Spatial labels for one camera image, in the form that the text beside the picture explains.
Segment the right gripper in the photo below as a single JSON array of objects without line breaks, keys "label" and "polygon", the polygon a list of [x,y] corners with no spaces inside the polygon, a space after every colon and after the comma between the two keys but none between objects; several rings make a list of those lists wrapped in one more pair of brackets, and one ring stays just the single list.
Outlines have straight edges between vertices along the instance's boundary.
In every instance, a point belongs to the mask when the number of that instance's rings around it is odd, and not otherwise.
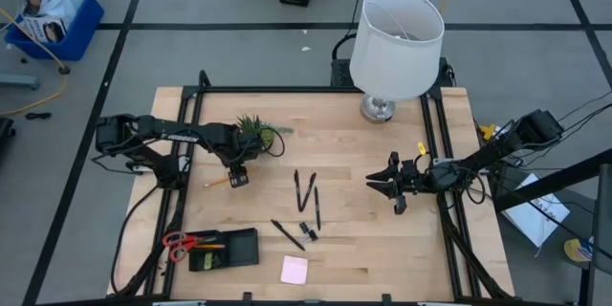
[{"label": "right gripper", "polygon": [[423,192],[426,188],[426,174],[418,168],[418,162],[427,156],[419,154],[413,160],[400,160],[399,153],[392,151],[388,167],[380,172],[366,176],[366,185],[380,192],[388,199],[395,201],[394,214],[402,215],[407,209],[406,192],[413,195]]}]

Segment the red handled scissors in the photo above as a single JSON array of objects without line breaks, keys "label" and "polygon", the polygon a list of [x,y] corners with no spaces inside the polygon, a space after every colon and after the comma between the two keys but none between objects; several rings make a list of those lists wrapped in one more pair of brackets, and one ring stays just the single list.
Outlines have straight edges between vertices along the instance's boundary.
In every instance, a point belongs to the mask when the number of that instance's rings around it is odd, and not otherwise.
[{"label": "red handled scissors", "polygon": [[169,259],[175,263],[182,261],[196,245],[220,244],[215,236],[197,236],[182,231],[167,233],[163,237],[162,243],[165,247],[169,248]]}]

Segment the black mesh desk organizer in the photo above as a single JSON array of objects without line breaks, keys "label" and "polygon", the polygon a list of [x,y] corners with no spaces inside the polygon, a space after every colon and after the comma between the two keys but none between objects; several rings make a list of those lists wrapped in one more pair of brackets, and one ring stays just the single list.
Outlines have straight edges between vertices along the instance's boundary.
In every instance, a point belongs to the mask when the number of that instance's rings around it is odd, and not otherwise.
[{"label": "black mesh desk organizer", "polygon": [[259,263],[258,231],[255,228],[220,231],[217,229],[194,231],[192,235],[215,236],[220,244],[226,245],[220,250],[192,249],[188,254],[188,269],[191,272],[204,270],[205,255],[213,253],[213,270],[257,265]]}]

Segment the succulent in black pot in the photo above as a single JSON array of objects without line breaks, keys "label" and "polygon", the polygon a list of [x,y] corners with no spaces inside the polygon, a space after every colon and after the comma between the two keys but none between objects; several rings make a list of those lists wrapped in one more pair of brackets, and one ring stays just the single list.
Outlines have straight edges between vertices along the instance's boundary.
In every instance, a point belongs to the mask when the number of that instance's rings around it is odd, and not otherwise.
[{"label": "succulent in black pot", "polygon": [[243,114],[237,118],[237,125],[243,132],[258,134],[265,148],[273,144],[278,134],[293,134],[295,130],[291,127],[279,126],[263,121],[258,115]]}]

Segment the pink sticky note pad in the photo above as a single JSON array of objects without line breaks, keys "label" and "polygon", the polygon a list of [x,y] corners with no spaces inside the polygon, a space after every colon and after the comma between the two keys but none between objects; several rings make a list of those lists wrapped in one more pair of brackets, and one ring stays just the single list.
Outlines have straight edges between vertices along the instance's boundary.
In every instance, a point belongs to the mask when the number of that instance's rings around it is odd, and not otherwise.
[{"label": "pink sticky note pad", "polygon": [[309,261],[306,258],[285,256],[280,281],[286,284],[304,285],[307,281]]}]

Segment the white shade silver table lamp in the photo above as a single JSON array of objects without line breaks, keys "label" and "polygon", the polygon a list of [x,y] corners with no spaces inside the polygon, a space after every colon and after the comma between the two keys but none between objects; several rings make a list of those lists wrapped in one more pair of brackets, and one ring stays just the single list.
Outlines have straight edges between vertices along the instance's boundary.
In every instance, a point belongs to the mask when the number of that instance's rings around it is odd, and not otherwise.
[{"label": "white shade silver table lamp", "polygon": [[391,120],[398,101],[433,86],[444,34],[445,22],[429,0],[362,0],[349,72],[363,91],[366,120]]}]

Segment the white printed paper sheets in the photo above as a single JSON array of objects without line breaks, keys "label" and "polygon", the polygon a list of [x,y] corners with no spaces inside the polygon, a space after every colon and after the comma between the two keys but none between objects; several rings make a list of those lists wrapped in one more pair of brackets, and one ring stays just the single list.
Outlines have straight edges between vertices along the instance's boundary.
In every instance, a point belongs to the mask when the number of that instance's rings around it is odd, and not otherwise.
[{"label": "white printed paper sheets", "polygon": [[538,249],[571,213],[553,194],[508,208],[502,214]]}]

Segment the blue plastic bin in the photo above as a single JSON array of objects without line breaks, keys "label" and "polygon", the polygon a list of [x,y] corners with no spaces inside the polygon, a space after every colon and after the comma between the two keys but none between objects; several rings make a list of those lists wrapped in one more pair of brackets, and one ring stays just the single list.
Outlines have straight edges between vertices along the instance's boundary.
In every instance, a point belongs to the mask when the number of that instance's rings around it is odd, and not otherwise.
[{"label": "blue plastic bin", "polygon": [[84,0],[66,36],[58,43],[42,43],[36,41],[25,28],[21,12],[9,25],[5,41],[32,58],[57,58],[62,61],[82,59],[104,15],[104,9],[97,0]]}]

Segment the grey metal bar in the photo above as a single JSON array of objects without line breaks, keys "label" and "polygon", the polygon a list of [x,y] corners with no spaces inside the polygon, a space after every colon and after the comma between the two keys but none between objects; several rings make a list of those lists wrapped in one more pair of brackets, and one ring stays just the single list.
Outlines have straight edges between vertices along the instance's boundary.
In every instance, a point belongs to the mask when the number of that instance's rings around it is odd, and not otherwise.
[{"label": "grey metal bar", "polygon": [[0,86],[25,87],[36,90],[39,88],[39,82],[34,76],[0,73]]}]

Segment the white packaging bags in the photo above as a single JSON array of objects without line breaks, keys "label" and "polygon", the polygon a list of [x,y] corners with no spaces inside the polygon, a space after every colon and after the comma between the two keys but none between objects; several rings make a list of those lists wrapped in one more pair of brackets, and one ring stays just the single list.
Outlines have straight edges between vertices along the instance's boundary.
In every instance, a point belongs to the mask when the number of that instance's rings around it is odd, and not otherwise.
[{"label": "white packaging bags", "polygon": [[26,0],[21,16],[36,41],[58,43],[65,36],[84,0]]}]

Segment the black frame beam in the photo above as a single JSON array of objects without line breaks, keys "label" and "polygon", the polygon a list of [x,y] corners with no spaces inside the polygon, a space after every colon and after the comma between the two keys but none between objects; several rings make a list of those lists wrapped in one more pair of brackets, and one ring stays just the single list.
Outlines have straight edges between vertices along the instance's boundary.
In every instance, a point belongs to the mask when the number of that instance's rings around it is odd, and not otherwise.
[{"label": "black frame beam", "polygon": [[595,177],[600,178],[602,195],[612,196],[612,148],[534,183],[508,191],[495,199],[495,210],[504,211]]}]

